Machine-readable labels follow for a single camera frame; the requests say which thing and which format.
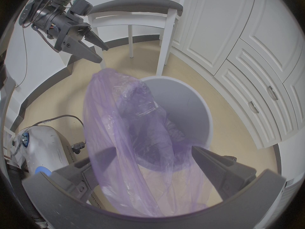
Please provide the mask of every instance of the wall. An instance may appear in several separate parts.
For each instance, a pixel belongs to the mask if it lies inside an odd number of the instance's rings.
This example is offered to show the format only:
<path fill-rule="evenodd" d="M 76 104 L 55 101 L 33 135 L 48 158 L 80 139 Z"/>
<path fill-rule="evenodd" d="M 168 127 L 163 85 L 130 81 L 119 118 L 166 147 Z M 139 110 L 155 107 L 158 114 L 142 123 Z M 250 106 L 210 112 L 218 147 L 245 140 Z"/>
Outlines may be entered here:
<path fill-rule="evenodd" d="M 297 177 L 305 171 L 305 128 L 296 135 L 278 144 L 282 176 L 287 180 Z"/>
<path fill-rule="evenodd" d="M 87 0 L 92 5 L 98 5 L 111 0 Z M 160 34 L 161 29 L 133 26 L 133 35 L 150 35 Z M 107 26 L 98 29 L 99 36 L 105 42 L 124 38 L 128 36 L 128 27 L 122 26 Z M 30 27 L 24 29 L 25 41 L 27 46 L 28 69 L 27 76 L 22 85 L 16 88 L 13 92 L 12 100 L 9 105 L 7 114 L 6 126 L 11 127 L 11 124 L 16 119 L 20 106 L 25 99 L 32 93 L 41 83 L 49 77 L 67 66 L 67 60 L 63 63 L 59 54 L 54 52 Z M 9 74 L 16 81 L 16 85 L 21 83 L 26 71 L 26 55 L 22 28 L 15 24 L 15 28 L 7 50 L 5 64 Z"/>

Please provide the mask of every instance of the wooden floor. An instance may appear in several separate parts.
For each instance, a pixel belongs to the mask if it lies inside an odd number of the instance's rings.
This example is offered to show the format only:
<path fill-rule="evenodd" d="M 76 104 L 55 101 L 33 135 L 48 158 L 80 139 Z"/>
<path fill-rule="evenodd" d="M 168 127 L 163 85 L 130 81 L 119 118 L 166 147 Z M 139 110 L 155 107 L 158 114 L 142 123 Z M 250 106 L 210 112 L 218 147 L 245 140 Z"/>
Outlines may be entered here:
<path fill-rule="evenodd" d="M 114 68 L 120 73 L 143 78 L 156 74 L 159 52 L 159 41 L 153 41 L 135 43 L 132 59 L 129 58 L 128 45 L 104 51 L 104 56 L 108 67 Z M 40 120 L 63 114 L 76 115 L 82 119 L 87 85 L 92 74 L 99 70 L 99 64 L 85 59 L 77 61 L 74 64 L 71 76 L 48 89 L 27 108 L 25 118 L 17 132 Z M 214 125 L 211 151 L 219 155 L 237 157 L 238 162 L 254 167 L 257 170 L 257 175 L 267 168 L 277 172 L 273 148 L 257 150 L 238 115 L 226 100 L 196 71 L 173 54 L 170 54 L 163 75 L 177 78 L 189 84 L 206 101 L 212 113 Z M 73 118 L 61 118 L 49 122 L 48 125 L 62 133 L 71 144 L 84 140 L 82 126 Z M 77 155 L 77 159 L 80 160 L 87 156 L 87 150 L 83 149 Z M 99 187 L 95 189 L 95 192 L 105 208 L 115 211 L 105 199 Z M 212 206 L 219 202 L 221 202 L 221 198 L 213 189 L 207 205 Z"/>

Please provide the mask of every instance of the chair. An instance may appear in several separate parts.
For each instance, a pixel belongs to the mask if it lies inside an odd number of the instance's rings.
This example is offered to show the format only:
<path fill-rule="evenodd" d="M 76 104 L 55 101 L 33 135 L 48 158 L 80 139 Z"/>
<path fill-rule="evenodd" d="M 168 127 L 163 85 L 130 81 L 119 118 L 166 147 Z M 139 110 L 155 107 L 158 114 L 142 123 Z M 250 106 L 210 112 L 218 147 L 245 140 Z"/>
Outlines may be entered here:
<path fill-rule="evenodd" d="M 107 25 L 128 25 L 129 56 L 133 58 L 132 25 L 144 25 L 163 28 L 163 39 L 159 55 L 156 75 L 162 75 L 167 63 L 173 37 L 178 24 L 178 18 L 183 12 L 184 0 L 179 3 L 171 0 L 113 0 L 96 5 L 88 14 L 92 31 L 98 35 L 98 27 Z M 160 15 L 133 14 L 132 12 L 151 12 L 167 14 Z M 96 53 L 103 58 L 102 49 L 94 46 Z"/>

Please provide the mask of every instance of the translucent trash bag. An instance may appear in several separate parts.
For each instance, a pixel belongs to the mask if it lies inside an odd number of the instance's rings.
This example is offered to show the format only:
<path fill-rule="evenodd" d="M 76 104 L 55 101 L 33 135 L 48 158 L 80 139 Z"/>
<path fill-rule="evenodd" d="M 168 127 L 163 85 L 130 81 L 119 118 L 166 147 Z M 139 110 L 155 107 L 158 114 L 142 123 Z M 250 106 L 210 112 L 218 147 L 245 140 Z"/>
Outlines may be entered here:
<path fill-rule="evenodd" d="M 144 82 L 109 68 L 94 74 L 84 125 L 94 173 L 119 213 L 163 217 L 206 208 L 212 185 L 191 155 L 193 145 L 203 146 L 168 120 Z M 117 157 L 104 167 L 99 154 L 109 147 Z"/>

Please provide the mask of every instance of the cabinet panel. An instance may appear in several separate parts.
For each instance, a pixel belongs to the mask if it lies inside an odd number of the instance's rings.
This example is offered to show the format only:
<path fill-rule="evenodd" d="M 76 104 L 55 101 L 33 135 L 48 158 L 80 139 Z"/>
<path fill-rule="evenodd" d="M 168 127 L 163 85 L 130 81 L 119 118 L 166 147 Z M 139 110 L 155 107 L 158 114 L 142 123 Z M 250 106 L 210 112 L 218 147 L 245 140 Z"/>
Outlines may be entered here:
<path fill-rule="evenodd" d="M 182 51 L 185 43 L 186 36 L 188 34 L 191 21 L 194 15 L 195 7 L 198 0 L 185 0 L 183 4 L 183 13 L 181 17 L 178 17 L 178 26 L 173 38 L 172 46 Z"/>
<path fill-rule="evenodd" d="M 299 130 L 305 126 L 305 45 L 295 68 L 284 82 L 290 96 Z"/>
<path fill-rule="evenodd" d="M 198 0 L 183 52 L 213 75 L 238 40 L 254 0 Z"/>
<path fill-rule="evenodd" d="M 281 141 L 277 124 L 268 105 L 237 67 L 226 60 L 215 74 L 215 78 L 227 88 L 245 110 L 260 135 L 264 147 Z"/>
<path fill-rule="evenodd" d="M 269 63 L 282 82 L 295 67 L 303 45 L 298 22 L 282 0 L 255 0 L 240 38 Z"/>
<path fill-rule="evenodd" d="M 296 117 L 288 93 L 262 56 L 243 40 L 238 39 L 227 59 L 262 95 L 275 118 L 282 141 L 297 133 Z"/>

